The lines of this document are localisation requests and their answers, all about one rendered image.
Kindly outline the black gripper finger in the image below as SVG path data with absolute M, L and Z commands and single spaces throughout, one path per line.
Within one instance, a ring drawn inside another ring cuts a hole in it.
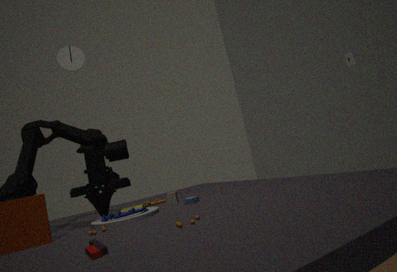
M 109 214 L 109 207 L 110 207 L 110 199 L 113 195 L 114 192 L 116 192 L 117 190 L 113 190 L 113 191 L 109 191 L 106 193 L 101 193 L 98 194 L 99 197 L 99 201 L 102 207 L 102 211 L 104 213 L 105 216 L 108 216 Z
M 85 196 L 84 198 L 87 198 L 92 203 L 92 205 L 96 208 L 96 210 L 101 215 L 101 217 L 104 215 L 100 201 L 99 201 L 98 194 L 95 194 L 92 196 Z

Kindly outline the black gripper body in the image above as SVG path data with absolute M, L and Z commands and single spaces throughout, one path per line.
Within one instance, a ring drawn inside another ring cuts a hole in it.
M 84 173 L 87 173 L 89 184 L 86 184 L 87 186 L 82 186 L 79 188 L 71 188 L 71 198 L 78 197 L 84 194 L 86 196 L 92 196 L 95 194 L 99 194 L 99 191 L 101 190 L 102 193 L 106 193 L 116 189 L 131 186 L 130 180 L 127 177 L 115 180 L 108 180 L 107 170 L 109 170 L 109 166 L 105 166 L 105 163 L 87 166 Z M 95 188 L 96 186 L 97 188 Z

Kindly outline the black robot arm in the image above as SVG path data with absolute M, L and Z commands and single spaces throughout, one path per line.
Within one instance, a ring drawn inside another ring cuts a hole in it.
M 39 127 L 51 129 L 52 134 L 45 137 Z M 109 143 L 107 137 L 97 129 L 81 130 L 61 123 L 58 120 L 37 120 L 25 124 L 21 129 L 23 145 L 17 161 L 17 167 L 0 187 L 0 202 L 34 196 L 38 183 L 32 176 L 37 151 L 49 144 L 54 138 L 62 137 L 80 144 L 77 153 L 84 153 L 86 167 L 109 162 L 129 159 L 126 140 Z

